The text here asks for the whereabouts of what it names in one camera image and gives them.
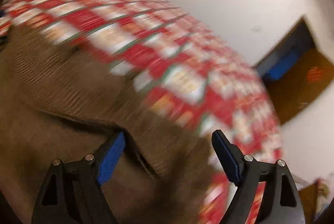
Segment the brown knitted sweater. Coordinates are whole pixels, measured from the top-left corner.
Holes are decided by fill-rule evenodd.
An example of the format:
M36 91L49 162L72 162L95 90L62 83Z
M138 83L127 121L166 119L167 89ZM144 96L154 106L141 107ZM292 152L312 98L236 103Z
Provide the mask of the brown knitted sweater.
M135 75L81 47L11 27L1 51L1 191L30 223L52 161L77 161L117 131L126 149L103 186L119 223L197 223L213 169L206 139L150 110Z

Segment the wooden bedside furniture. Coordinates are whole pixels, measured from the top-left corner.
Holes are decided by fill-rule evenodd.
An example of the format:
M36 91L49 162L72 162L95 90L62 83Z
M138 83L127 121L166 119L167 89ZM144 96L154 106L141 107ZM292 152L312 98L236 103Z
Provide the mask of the wooden bedside furniture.
M299 190L305 223L330 223L333 221L333 188L329 181L318 179Z

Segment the brown wooden door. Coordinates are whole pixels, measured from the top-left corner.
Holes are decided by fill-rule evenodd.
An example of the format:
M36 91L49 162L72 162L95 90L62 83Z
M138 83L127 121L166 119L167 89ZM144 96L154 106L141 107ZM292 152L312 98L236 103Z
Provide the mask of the brown wooden door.
M321 81L308 83L307 71L318 66L324 70ZM280 124L285 124L308 107L333 80L333 64L312 48L278 80L264 80Z

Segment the red double-happiness door decal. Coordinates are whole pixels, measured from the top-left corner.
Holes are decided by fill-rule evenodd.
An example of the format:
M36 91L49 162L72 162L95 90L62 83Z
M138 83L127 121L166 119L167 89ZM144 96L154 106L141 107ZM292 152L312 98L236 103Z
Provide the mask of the red double-happiness door decal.
M318 66L316 67L311 67L306 74L306 79L308 83L317 83L321 81L321 78L324 74L324 70L319 68Z

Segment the red patchwork bear bedspread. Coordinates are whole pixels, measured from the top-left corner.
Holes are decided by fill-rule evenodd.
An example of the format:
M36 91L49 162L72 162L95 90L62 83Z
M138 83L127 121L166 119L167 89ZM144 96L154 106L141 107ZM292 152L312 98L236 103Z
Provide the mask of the red patchwork bear bedspread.
M211 147L222 130L258 160L281 155L277 116L258 74L209 28L166 0L8 0L1 33L38 29L81 47L110 74L134 74L134 90L157 115L206 139L213 169L197 223L219 223L235 192Z

